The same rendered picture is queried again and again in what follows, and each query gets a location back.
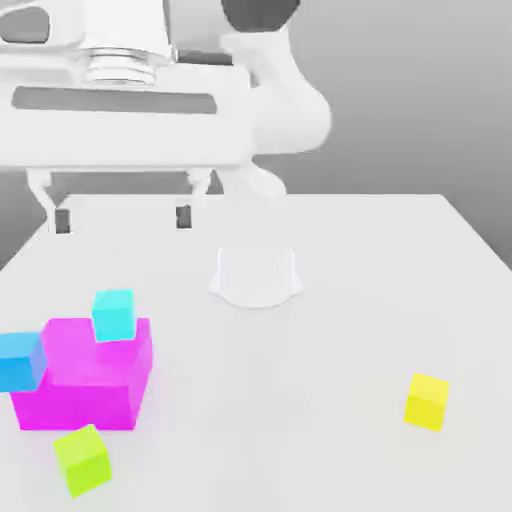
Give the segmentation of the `small blue cube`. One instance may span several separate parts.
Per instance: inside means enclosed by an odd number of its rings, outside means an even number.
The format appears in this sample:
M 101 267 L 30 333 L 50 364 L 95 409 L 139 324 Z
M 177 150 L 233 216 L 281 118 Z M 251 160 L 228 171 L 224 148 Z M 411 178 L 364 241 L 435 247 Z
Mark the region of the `small blue cube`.
M 36 391 L 46 368 L 39 332 L 0 333 L 0 392 Z

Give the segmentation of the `small cyan cube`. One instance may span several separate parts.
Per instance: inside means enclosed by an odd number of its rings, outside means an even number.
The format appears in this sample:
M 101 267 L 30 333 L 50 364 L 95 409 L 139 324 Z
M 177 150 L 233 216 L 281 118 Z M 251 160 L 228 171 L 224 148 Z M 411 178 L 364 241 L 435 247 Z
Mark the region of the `small cyan cube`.
M 92 321 L 97 342 L 133 340 L 136 336 L 133 290 L 98 291 L 93 301 Z

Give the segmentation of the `small lime cube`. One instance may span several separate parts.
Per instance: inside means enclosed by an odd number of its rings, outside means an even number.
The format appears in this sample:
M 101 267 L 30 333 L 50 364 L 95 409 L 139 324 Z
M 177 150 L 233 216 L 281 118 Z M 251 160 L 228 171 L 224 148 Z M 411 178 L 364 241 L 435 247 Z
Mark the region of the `small lime cube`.
M 112 479 L 107 447 L 93 424 L 53 443 L 57 465 L 73 498 Z

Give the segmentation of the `small yellow cube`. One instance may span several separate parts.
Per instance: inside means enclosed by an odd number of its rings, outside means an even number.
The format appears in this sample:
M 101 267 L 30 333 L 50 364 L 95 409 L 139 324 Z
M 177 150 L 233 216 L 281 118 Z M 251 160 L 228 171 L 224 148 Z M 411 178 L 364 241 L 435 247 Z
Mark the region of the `small yellow cube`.
M 414 373 L 409 386 L 404 410 L 408 424 L 440 432 L 448 401 L 449 382 L 428 375 Z

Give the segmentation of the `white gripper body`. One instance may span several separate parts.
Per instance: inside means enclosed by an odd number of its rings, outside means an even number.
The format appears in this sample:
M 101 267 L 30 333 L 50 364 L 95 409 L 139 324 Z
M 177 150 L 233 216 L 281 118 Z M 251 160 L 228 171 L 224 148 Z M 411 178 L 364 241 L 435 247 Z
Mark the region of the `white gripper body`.
M 179 63 L 154 85 L 87 82 L 68 62 L 0 62 L 0 168 L 179 171 L 252 159 L 242 66 Z

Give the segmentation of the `large magenta box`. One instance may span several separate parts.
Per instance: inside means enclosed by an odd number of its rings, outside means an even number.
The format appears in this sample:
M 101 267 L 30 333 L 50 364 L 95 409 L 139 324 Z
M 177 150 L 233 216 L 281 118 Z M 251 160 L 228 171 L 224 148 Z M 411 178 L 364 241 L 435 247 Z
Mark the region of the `large magenta box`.
M 153 362 L 147 318 L 137 320 L 134 339 L 114 342 L 98 342 L 89 318 L 52 318 L 42 341 L 47 369 L 39 388 L 10 394 L 22 430 L 135 428 Z

